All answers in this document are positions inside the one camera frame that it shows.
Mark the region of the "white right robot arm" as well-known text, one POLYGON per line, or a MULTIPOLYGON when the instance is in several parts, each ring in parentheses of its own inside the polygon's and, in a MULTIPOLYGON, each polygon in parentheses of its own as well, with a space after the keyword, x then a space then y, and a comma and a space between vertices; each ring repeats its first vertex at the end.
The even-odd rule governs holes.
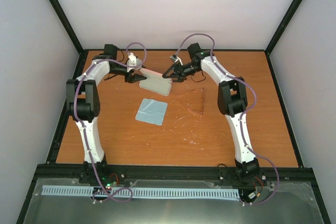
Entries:
POLYGON ((242 77, 235 77, 227 71, 211 50, 203 50, 198 43, 191 44, 187 51, 191 61, 182 64, 178 53, 171 55, 173 64, 162 77, 172 79, 173 82, 183 82, 188 76, 202 71, 212 78, 218 86, 218 109, 225 116, 233 136, 236 178, 239 183, 246 184, 260 171, 247 127, 246 82, 242 77))

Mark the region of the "light blue cleaning cloth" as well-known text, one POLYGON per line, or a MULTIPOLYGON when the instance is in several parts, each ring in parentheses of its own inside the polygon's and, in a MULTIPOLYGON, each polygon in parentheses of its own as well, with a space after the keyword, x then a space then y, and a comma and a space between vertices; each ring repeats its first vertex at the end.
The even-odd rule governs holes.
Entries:
POLYGON ((161 126, 166 114, 167 103, 153 99, 143 99, 135 119, 140 122, 161 126))

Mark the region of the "black frame post left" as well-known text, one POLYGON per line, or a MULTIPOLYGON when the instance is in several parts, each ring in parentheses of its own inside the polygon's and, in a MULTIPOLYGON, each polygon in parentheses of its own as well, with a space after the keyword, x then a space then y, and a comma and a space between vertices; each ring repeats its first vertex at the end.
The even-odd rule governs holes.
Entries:
POLYGON ((72 27, 70 24, 69 19, 67 18, 59 0, 49 0, 52 8, 54 9, 58 19, 60 20, 62 26, 64 27, 69 39, 71 40, 73 46, 75 47, 76 51, 81 54, 84 49, 72 27))

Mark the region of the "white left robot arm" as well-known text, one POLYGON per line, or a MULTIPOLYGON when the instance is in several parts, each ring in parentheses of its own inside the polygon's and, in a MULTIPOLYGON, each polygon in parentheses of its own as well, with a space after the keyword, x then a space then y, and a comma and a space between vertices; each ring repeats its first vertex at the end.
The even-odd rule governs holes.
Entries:
POLYGON ((128 48, 125 52, 128 56, 127 61, 118 61, 118 47, 106 44, 103 53, 93 57, 87 70, 66 82, 66 109, 79 129, 85 152, 84 163, 92 166, 90 176, 100 184, 108 180, 109 170, 102 166, 106 163, 106 155, 98 131, 101 109, 98 85, 109 74, 123 76, 127 83, 146 80, 146 77, 135 73, 146 61, 146 49, 143 59, 129 52, 128 48))

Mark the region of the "black frame post right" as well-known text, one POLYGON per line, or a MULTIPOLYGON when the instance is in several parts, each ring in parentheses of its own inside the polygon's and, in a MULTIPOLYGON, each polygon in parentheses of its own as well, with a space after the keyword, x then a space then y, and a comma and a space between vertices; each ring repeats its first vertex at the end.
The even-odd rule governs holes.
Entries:
POLYGON ((282 37, 283 33, 285 32, 287 26, 289 25, 290 21, 294 17, 296 11, 298 10, 299 6, 301 5, 303 0, 292 0, 290 3, 286 13, 284 14, 281 22, 279 23, 274 35, 272 36, 269 44, 265 49, 266 56, 270 56, 274 48, 276 47, 278 41, 282 37))

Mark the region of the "pink glasses case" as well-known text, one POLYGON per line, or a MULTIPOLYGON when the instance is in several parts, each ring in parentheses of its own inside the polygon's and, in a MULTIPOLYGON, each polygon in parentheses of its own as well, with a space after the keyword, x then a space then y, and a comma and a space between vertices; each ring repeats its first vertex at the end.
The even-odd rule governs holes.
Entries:
POLYGON ((172 88, 172 79, 165 79, 162 74, 149 69, 141 68, 140 72, 146 77, 139 82, 139 87, 163 96, 168 96, 172 88))

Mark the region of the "thin brown frame glasses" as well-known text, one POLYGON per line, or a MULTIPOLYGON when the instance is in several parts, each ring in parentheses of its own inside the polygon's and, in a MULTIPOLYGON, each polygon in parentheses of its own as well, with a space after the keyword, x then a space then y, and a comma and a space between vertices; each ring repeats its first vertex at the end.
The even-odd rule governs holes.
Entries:
POLYGON ((177 103, 193 115, 203 115, 205 106, 204 89, 198 88, 178 93, 172 102, 177 103))

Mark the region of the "black frame post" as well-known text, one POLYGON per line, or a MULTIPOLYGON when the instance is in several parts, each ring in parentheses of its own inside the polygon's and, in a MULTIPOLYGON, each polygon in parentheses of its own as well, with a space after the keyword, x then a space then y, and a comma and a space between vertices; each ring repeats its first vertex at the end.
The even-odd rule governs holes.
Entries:
POLYGON ((76 51, 81 54, 84 49, 72 27, 70 24, 69 19, 67 18, 59 0, 49 0, 52 8, 54 9, 58 19, 60 20, 62 26, 64 27, 69 39, 71 40, 73 46, 75 47, 76 51))
POLYGON ((265 49, 266 56, 270 56, 274 48, 276 47, 278 41, 282 37, 283 33, 285 32, 287 26, 289 25, 290 21, 294 17, 296 11, 298 10, 299 6, 301 5, 303 0, 292 0, 290 3, 286 13, 284 14, 281 22, 279 23, 274 35, 272 36, 269 44, 265 49))

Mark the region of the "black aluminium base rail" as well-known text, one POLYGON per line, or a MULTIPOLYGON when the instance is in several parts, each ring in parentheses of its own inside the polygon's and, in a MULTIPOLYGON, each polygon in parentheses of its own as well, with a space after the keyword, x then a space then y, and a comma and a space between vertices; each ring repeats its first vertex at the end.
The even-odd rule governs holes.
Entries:
MULTIPOLYGON (((203 181, 216 186, 233 188, 251 188, 256 178, 239 182, 235 168, 185 167, 185 166, 130 166, 130 165, 97 165, 99 178, 105 185, 118 181, 119 184, 130 186, 137 180, 168 180, 168 181, 203 181)), ((78 179, 82 184, 97 185, 93 168, 86 164, 39 164, 33 180, 39 178, 71 178, 78 179)))

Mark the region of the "clear acrylic cover sheet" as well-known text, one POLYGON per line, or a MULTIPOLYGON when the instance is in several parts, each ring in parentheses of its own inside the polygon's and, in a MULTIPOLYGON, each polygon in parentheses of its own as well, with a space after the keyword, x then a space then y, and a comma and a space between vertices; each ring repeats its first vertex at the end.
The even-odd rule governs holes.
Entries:
MULTIPOLYGON (((43 185, 90 186, 76 179, 38 180, 23 223, 323 223, 306 182, 281 184, 270 201, 260 200, 257 206, 220 199, 42 196, 43 185)), ((149 180, 132 183, 135 187, 232 189, 206 182, 149 180)))

